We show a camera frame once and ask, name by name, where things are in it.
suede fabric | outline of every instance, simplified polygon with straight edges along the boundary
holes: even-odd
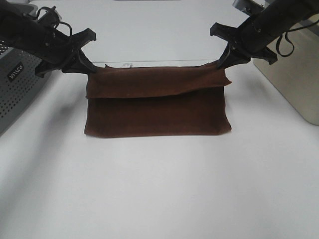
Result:
[[[231,130],[216,63],[98,68],[88,76],[84,133],[96,137],[219,135]]]

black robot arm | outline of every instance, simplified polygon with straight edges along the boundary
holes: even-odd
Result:
[[[73,35],[71,26],[60,21],[55,7],[40,10],[45,10],[46,14],[38,19],[39,16],[20,12],[13,4],[0,0],[0,42],[42,59],[35,69],[37,76],[43,77],[46,72],[56,69],[64,73],[94,73],[96,67],[81,48],[96,40],[95,32],[87,28]],[[70,28],[70,36],[56,29],[59,24]]]
[[[218,60],[219,68],[248,63],[251,58],[277,61],[277,55],[267,45],[296,23],[319,12],[319,0],[275,0],[263,8],[252,0],[236,0],[234,6],[250,17],[238,28],[215,23],[211,36],[228,41]]]

gray plastic basket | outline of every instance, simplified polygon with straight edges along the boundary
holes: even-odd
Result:
[[[34,14],[35,5],[16,4],[21,11]],[[0,42],[0,135],[32,102],[49,78],[34,75],[41,59]]]

pouch flap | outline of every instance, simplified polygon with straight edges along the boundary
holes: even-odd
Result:
[[[98,67],[88,76],[87,98],[146,98],[179,95],[230,84],[216,62],[195,67]]]

black cable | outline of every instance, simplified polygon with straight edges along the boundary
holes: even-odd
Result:
[[[295,46],[294,46],[293,42],[290,41],[290,39],[288,38],[288,33],[289,33],[289,32],[294,32],[294,31],[299,31],[299,30],[302,30],[302,29],[306,29],[306,28],[315,26],[315,25],[317,25],[318,23],[319,23],[319,19],[318,19],[318,21],[315,21],[314,23],[311,23],[311,24],[309,24],[309,25],[307,25],[307,26],[302,26],[302,27],[298,27],[298,28],[295,28],[295,29],[291,29],[291,30],[288,30],[288,31],[285,33],[285,39],[286,39],[286,41],[289,42],[289,43],[293,46],[292,51],[291,51],[289,54],[287,54],[287,55],[282,54],[282,53],[280,52],[280,49],[279,49],[280,43],[281,43],[281,41],[282,41],[282,39],[283,39],[283,35],[281,35],[281,36],[278,38],[277,43],[276,43],[277,53],[278,53],[279,55],[281,55],[282,57],[289,57],[289,56],[291,56],[291,55],[293,54],[294,50],[295,50]]]
[[[47,12],[50,12],[50,13],[53,14],[53,15],[57,15],[56,12],[55,12],[55,8],[52,9],[52,8],[43,6],[43,7],[41,7],[41,8],[37,11],[36,16],[32,16],[32,15],[28,14],[27,17],[31,18],[32,20],[38,20],[38,18],[39,18],[39,16],[40,16],[42,10],[45,10],[45,11],[47,11]],[[69,35],[69,37],[68,37],[68,41],[67,41],[65,44],[62,44],[62,45],[59,45],[59,46],[55,46],[54,48],[56,48],[56,49],[58,49],[58,48],[63,48],[63,47],[67,46],[68,44],[70,44],[70,43],[72,42],[72,34],[73,34],[73,32],[72,32],[72,27],[71,27],[71,25],[68,24],[68,23],[66,23],[66,22],[63,22],[63,21],[56,21],[56,22],[54,23],[54,29],[57,29],[57,27],[58,27],[60,24],[66,25],[66,26],[69,28],[69,30],[70,30],[70,35]]]

